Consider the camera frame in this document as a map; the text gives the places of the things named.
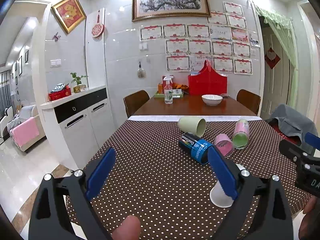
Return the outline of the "person's right hand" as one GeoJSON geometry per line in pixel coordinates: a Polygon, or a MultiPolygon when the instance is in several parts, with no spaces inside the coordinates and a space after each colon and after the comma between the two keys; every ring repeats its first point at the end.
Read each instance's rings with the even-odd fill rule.
{"type": "Polygon", "coordinates": [[[319,198],[312,196],[304,207],[299,239],[319,239],[319,198]]]}

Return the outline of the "person's left hand fingertip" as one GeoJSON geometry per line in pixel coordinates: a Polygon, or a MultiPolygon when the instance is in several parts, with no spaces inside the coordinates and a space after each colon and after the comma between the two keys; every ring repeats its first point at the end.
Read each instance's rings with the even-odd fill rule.
{"type": "Polygon", "coordinates": [[[138,240],[140,238],[141,224],[136,216],[127,216],[121,225],[112,232],[114,240],[138,240]]]}

